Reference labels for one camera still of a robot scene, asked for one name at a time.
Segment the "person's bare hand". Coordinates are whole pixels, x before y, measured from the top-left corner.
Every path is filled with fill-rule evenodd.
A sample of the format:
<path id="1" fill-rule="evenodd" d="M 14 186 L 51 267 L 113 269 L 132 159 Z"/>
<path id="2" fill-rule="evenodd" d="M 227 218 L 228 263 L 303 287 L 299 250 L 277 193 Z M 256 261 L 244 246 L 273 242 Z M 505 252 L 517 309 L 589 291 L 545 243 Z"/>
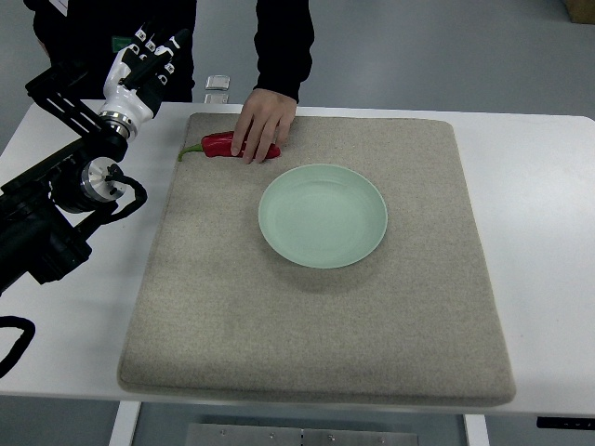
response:
<path id="1" fill-rule="evenodd" d="M 256 88 L 246 99 L 233 131 L 231 155 L 250 164 L 265 161 L 271 144 L 287 141 L 298 103 L 286 95 Z"/>

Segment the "black sleeved forearm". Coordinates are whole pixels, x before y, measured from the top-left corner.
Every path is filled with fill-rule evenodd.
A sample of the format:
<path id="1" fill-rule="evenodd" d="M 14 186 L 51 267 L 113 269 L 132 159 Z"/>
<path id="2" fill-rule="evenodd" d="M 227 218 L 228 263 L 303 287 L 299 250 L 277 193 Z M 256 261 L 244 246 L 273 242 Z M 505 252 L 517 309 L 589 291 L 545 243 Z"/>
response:
<path id="1" fill-rule="evenodd" d="M 299 101 L 312 66 L 314 28 L 307 1 L 261 0 L 256 4 L 257 88 Z"/>

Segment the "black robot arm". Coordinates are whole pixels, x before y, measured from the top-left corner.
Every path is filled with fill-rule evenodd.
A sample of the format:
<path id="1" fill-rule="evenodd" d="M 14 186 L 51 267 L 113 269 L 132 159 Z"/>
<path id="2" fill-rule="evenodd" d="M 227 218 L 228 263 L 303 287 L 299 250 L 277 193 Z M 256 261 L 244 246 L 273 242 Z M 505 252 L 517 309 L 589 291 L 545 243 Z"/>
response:
<path id="1" fill-rule="evenodd" d="M 1 188 L 1 288 L 24 274 L 54 282 L 85 263 L 89 237 L 147 201 L 147 191 L 119 167 L 137 134 L 129 115 L 95 113 L 72 92 L 79 65 L 58 64 L 26 86 L 29 96 L 79 138 Z"/>

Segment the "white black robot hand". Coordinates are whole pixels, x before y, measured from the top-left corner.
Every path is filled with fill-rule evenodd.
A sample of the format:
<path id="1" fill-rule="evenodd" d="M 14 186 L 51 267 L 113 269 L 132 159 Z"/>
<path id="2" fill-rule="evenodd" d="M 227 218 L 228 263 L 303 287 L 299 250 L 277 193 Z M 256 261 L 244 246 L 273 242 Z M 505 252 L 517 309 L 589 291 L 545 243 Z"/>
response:
<path id="1" fill-rule="evenodd" d="M 181 29 L 163 39 L 152 22 L 144 23 L 115 56 L 99 117 L 125 139 L 134 139 L 159 111 L 191 36 L 188 29 Z"/>

